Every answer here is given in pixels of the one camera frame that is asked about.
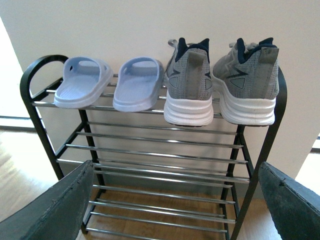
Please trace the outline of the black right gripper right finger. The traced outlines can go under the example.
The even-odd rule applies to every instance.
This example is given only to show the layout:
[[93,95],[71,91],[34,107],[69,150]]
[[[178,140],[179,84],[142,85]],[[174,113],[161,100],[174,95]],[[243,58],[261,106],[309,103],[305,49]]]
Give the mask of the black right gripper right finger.
[[320,238],[320,196],[263,162],[258,179],[275,228],[283,240]]

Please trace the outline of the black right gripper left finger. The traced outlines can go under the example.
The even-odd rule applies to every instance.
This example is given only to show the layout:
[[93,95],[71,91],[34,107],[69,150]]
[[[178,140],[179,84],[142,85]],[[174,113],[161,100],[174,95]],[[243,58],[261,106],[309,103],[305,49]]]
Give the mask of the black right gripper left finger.
[[93,184],[94,168],[83,162],[28,205],[0,223],[2,240],[74,240]]

